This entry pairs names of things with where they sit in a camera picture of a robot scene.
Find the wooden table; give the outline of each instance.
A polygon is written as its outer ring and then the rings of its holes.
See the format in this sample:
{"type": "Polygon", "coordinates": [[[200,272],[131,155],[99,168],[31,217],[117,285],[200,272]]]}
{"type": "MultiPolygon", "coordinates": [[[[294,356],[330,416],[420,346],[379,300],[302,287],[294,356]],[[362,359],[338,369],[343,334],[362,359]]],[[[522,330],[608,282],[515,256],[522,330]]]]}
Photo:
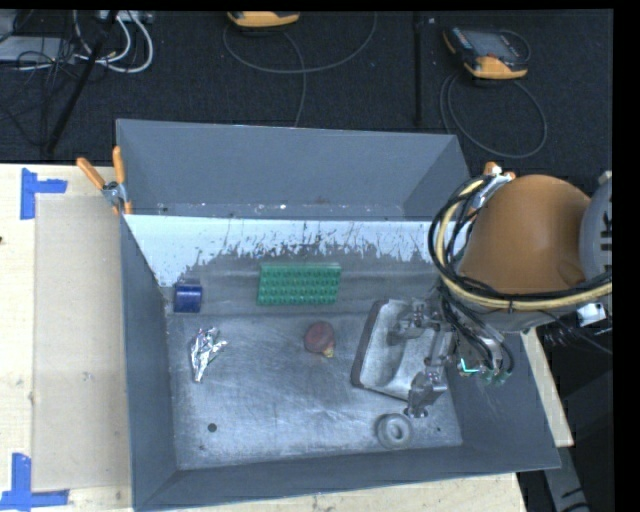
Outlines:
{"type": "MultiPolygon", "coordinates": [[[[113,168],[98,169],[107,181],[113,168]]],[[[130,509],[118,223],[75,166],[0,164],[0,491],[11,454],[32,457],[33,490],[71,489],[55,510],[130,509]],[[64,179],[20,220],[21,171],[64,179]]],[[[573,444],[544,352],[524,337],[557,446],[573,444]]],[[[515,474],[195,510],[524,511],[515,474]]]]}

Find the gray metal bin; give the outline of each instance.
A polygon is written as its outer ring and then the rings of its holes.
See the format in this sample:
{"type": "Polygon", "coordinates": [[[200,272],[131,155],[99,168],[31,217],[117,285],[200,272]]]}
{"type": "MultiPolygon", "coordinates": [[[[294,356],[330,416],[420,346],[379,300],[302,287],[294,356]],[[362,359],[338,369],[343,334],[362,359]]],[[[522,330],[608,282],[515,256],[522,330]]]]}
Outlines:
{"type": "Polygon", "coordinates": [[[336,492],[560,465],[519,336],[502,387],[448,375],[450,392],[386,450],[381,414],[403,401],[350,370],[376,300],[436,279],[429,221],[468,171],[450,135],[118,120],[134,214],[121,217],[136,510],[336,492]],[[333,263],[334,303],[260,306],[261,265],[333,263]],[[203,287],[175,313],[178,280],[203,287]],[[331,321],[328,360],[304,350],[331,321]],[[188,344],[219,327],[228,347],[194,382],[188,344]]]}

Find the electronic device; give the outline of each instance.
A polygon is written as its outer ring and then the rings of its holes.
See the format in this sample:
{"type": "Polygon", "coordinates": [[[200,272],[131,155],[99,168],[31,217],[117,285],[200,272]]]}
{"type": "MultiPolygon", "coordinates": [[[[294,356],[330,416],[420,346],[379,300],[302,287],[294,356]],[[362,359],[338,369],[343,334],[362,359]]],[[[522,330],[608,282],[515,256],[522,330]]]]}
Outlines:
{"type": "Polygon", "coordinates": [[[64,43],[59,37],[21,33],[34,12],[35,9],[0,9],[0,62],[19,61],[31,66],[56,59],[64,43]]]}
{"type": "Polygon", "coordinates": [[[451,53],[476,78],[509,80],[527,74],[530,50],[514,32],[451,27],[444,30],[443,37],[451,53]]]}

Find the aluminum foil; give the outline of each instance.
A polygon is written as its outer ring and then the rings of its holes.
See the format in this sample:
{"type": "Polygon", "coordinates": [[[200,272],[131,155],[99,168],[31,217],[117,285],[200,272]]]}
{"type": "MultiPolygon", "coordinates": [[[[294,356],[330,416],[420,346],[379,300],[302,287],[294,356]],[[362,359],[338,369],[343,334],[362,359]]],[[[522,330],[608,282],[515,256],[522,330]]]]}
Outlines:
{"type": "Polygon", "coordinates": [[[213,361],[222,349],[228,345],[225,340],[219,340],[220,330],[212,327],[209,330],[199,329],[191,342],[191,366],[193,379],[196,382],[202,380],[202,375],[211,361],[213,361]]]}

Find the red ball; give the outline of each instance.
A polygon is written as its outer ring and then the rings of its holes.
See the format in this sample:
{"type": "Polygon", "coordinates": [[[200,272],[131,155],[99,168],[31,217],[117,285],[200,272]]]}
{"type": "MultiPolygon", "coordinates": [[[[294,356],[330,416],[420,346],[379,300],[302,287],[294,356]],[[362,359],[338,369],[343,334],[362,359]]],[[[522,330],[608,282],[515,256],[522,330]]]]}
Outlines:
{"type": "Polygon", "coordinates": [[[329,322],[315,322],[304,335],[304,348],[314,354],[333,356],[333,347],[336,344],[333,326],[329,322]]]}

